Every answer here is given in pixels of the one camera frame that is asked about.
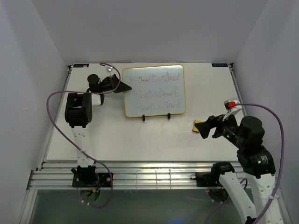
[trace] whiteboard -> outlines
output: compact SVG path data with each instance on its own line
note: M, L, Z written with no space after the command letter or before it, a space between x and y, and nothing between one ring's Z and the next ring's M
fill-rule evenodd
M181 64L126 68L122 71L122 80L132 87L124 93L125 114L129 118L186 111Z

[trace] written word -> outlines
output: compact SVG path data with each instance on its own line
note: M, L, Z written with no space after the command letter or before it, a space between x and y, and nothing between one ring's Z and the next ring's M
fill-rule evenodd
M142 76L130 76L130 82L131 83L148 83L148 82L173 82L173 81L179 81L180 78L180 74L178 74L177 76L170 76L169 73L167 72L166 75L162 76L162 77L156 77L156 75L152 74L150 77L142 77Z
M166 92L163 89L159 88L157 91L148 90L143 92L142 90L134 90L133 93L137 96L137 98L161 98L161 97L168 97L168 96L176 96L179 97L178 88L176 86L173 87L173 91Z
M144 105L142 103L137 103L134 105L135 111L153 111L153 110L160 110L160 111L166 111L168 109L175 109L175 108L181 108L182 107L182 102L181 101L176 101L175 103L170 103L167 101L164 101L163 103L160 104L154 104L150 103L147 105Z

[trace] cable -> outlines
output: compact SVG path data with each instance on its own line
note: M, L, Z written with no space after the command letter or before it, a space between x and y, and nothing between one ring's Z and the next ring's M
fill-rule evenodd
M247 187L247 184L248 184L247 179L243 179L243 180L241 180L240 183L243 183L244 181L246 181L245 186L244 186L244 188L243 188L243 189L245 190L246 187ZM228 196L228 198L227 198L223 203L221 203L220 205L218 205L216 208L214 208L214 209L210 212L210 214L209 214L209 215L206 217L206 219L205 219L205 224L207 224L209 218L213 215L214 212L217 211L217 209L221 208L221 206L223 206L224 204L226 204L226 203L230 203L230 202L231 202L231 199L230 199L230 197Z
M277 190L278 190L279 184L280 184L281 175L282 175L282 167L283 167L283 164L284 164L284 155L285 155L285 133L284 133L284 128L282 126L281 120L279 119L278 115L274 111L272 111L271 109L269 109L266 106L263 106L263 105L260 105L260 104L243 104L243 103L242 104L236 104L236 105L261 107L261 108L269 111L271 114L273 114L273 116L278 121L280 132L281 132L281 154L280 154L280 163L279 163L279 171L278 171L277 181L276 181L275 187L273 189L273 192L271 194L271 196L274 197ZM272 200L273 199L271 199L271 198L268 200L266 206L264 207L262 212L258 215L258 217L253 222L253 224L256 224L263 217L263 215L266 213L267 209L270 207Z
M121 83L121 74L120 74L120 72L119 72L113 65L110 65L110 64L107 64L107 63L100 63L100 65L101 65L101 66L105 66L105 65L106 65L106 66L110 66L110 67L112 67L113 69L115 69L115 70L117 71L118 75L119 75L119 81L118 81L118 84L116 85L116 87L115 87L113 90L106 91L106 92L97 92L97 93L94 93L94 94L99 94L99 95L100 95L100 94L108 94L108 93L114 92L115 90L117 90L118 86L119 86L120 83ZM99 161L99 160L97 160L97 159L91 157L91 156L88 155L86 152L84 152L79 146L76 145L75 142L73 142L69 137L67 137L67 136L63 133L63 131L56 125L56 123L55 123L55 121L54 121L54 119L52 118L51 113L50 113L50 109L49 109L49 101L50 101L50 99L51 99L52 96L54 96L54 95L56 95L56 94L58 94L58 93L85 93L85 92L81 92L81 91L57 91L57 92L54 92L54 93L50 94L50 95L48 96L48 98L47 98L47 103L46 103L46 105L47 105L47 113L48 113L49 119L50 119L51 123L53 124L53 126L58 130L59 133L61 133L62 136L65 137L65 139L67 139L67 140L68 140L68 141L69 141L69 142L70 142L70 143L71 143L77 150L79 150L79 151L80 151L83 155L85 155L87 158L89 158L89 159L91 159L91 160L93 160L93 161L95 161L95 162L101 164L101 165L102 165L103 167L105 167L105 169L108 171L109 176L110 176L110 179L111 179L111 193L110 193L110 197L109 197L108 200L107 200L103 205L101 205L101 206L99 206L99 205L95 205L95 204L91 204L91 203L87 203L88 205L91 205L91 206L96 207L96 208L99 208L99 209L104 208L104 207L110 202L110 200L111 200L111 198L112 198L112 195L113 195L113 177L112 177L112 174L111 174L109 168L108 168L104 163L102 163L101 161Z

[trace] wall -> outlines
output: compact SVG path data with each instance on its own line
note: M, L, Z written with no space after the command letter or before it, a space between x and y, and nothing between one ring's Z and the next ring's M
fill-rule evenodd
M269 0L235 62L243 101L268 106L283 122L285 163L281 188L293 223L299 219L298 12L299 0ZM274 156L278 170L281 141L277 121L262 109L247 109L262 120L264 145Z
M30 0L1 0L0 29L0 223L15 224L67 67Z
M64 61L234 62L267 0L32 0Z

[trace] whiteboard yellow frame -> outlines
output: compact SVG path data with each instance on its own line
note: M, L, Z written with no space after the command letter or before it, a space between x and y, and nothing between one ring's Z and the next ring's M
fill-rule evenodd
M185 113L187 110L187 103L186 103L186 87L185 87L185 68L182 64L163 64L163 65L154 65L154 66L142 66L142 67L131 67L131 68L124 68L121 71L121 78L122 80L124 80L123 78L123 71L126 69L140 69L140 68L152 68L152 67L163 67L163 66L173 66L173 65L180 65L183 67L183 80L184 80L184 96L185 96L185 110L183 112L180 113L171 113L171 114L182 114ZM126 108L126 92L123 93L124 96L124 103L125 103L125 115L128 118L141 118L142 115L140 116L129 116L127 115L127 108ZM146 115L146 117L153 117L153 116L162 116L162 115L167 115L167 113L161 113L161 114L151 114L151 115Z

